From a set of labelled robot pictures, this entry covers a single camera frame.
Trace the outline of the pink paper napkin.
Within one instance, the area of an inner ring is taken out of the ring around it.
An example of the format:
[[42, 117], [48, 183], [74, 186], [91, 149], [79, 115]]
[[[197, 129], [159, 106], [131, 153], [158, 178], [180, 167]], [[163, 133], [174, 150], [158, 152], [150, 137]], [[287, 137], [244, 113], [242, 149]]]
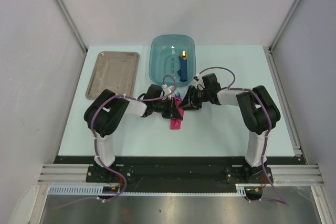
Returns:
[[[179, 105], [181, 104], [181, 100], [176, 100], [175, 101], [175, 105], [180, 113], [181, 116], [184, 116], [184, 110], [182, 108], [179, 107]], [[180, 119], [171, 119], [171, 122], [170, 122], [170, 129], [171, 130], [179, 130], [181, 128], [181, 123], [182, 123], [182, 120]]]

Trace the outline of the iridescent fork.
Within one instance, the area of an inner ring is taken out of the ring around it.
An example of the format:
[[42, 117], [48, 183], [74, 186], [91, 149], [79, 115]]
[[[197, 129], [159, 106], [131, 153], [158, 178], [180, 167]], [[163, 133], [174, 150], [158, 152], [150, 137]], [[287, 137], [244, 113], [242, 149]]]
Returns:
[[178, 91], [175, 91], [175, 92], [174, 92], [174, 99], [175, 99], [176, 101], [179, 101], [179, 100], [180, 100], [180, 93], [179, 93]]

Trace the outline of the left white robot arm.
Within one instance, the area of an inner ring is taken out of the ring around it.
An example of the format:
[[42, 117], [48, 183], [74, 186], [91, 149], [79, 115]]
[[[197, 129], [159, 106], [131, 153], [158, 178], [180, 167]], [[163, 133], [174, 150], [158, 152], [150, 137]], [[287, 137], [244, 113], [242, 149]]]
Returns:
[[98, 176], [105, 182], [115, 178], [116, 169], [111, 166], [115, 161], [111, 135], [119, 126], [125, 114], [141, 118], [156, 112], [164, 119], [181, 121], [183, 116], [173, 97], [173, 87], [152, 84], [146, 93], [138, 98], [125, 94], [117, 95], [105, 89], [86, 109], [83, 119], [94, 137], [94, 161], [100, 166]]

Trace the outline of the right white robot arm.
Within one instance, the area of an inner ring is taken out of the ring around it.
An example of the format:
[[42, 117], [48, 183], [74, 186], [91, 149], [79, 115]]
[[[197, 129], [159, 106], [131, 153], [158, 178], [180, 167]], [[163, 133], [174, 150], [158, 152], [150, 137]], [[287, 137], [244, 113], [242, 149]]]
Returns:
[[199, 110], [203, 103], [232, 105], [240, 109], [243, 121], [249, 130], [243, 179], [254, 183], [266, 171], [266, 151], [269, 134], [281, 119], [280, 111], [267, 89], [222, 88], [214, 73], [202, 76], [202, 83], [189, 86], [179, 107], [183, 110]]

